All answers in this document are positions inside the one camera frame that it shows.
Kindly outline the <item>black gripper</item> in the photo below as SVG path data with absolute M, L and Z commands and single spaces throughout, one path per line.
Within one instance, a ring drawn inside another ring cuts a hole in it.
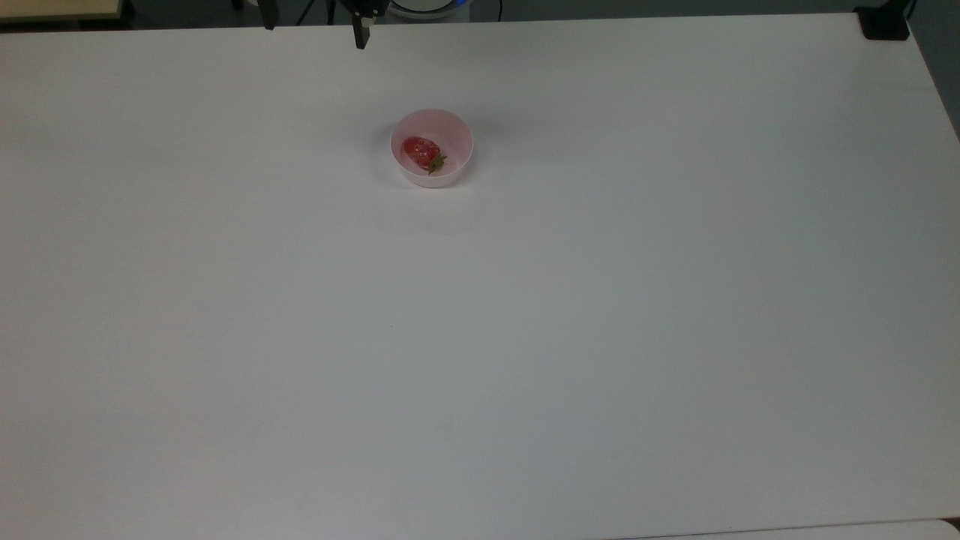
M 353 34 L 358 50 L 367 46 L 374 20 L 384 17 L 391 1 L 386 0 L 340 0 L 339 4 L 353 20 Z

